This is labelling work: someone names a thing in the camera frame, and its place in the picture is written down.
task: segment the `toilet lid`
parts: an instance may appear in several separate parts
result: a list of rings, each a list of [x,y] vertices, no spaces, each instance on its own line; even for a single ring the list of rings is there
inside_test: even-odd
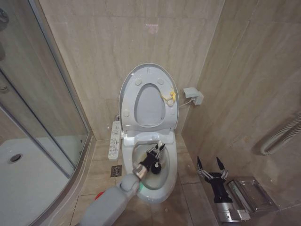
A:
[[[122,129],[125,133],[174,130],[178,103],[177,88],[164,68],[156,64],[137,66],[125,79],[119,96]]]

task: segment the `power cord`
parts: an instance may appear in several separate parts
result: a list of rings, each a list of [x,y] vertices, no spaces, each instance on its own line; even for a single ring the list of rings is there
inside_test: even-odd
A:
[[[184,105],[187,105],[187,104],[189,104],[191,101],[192,101],[192,98],[190,99],[190,101],[188,101],[188,102],[185,103],[185,104],[180,105],[179,107],[182,107],[182,106],[184,106]]]

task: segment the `wall outlet box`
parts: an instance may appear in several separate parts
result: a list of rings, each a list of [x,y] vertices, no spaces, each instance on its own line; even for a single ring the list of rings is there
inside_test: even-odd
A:
[[[198,91],[198,92],[199,92],[199,96],[192,99],[192,102],[194,103],[194,105],[200,105],[204,100],[203,94],[200,91]]]
[[[186,98],[198,97],[199,91],[194,87],[184,88],[183,92]]]

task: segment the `bidet control panel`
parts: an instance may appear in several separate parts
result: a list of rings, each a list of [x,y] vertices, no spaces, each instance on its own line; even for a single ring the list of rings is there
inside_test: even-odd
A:
[[[120,133],[121,125],[120,121],[114,121],[112,124],[111,140],[108,158],[109,160],[117,160],[120,148]]]

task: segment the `robotic arm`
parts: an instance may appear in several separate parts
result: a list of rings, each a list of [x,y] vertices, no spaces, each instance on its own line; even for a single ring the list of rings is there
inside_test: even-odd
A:
[[[205,181],[212,187],[214,193],[214,203],[218,209],[218,217],[221,222],[237,223],[250,219],[250,215],[246,210],[237,210],[232,199],[227,193],[224,183],[228,176],[228,170],[225,169],[221,160],[216,157],[217,164],[221,172],[208,173],[203,170],[201,160],[198,157],[198,174],[204,177]]]
[[[124,176],[122,181],[110,187],[86,210],[79,226],[111,226],[122,214],[131,198],[137,194],[140,181],[152,169],[160,171],[159,158],[165,144],[161,141],[146,152],[146,158],[140,162],[133,173]]]

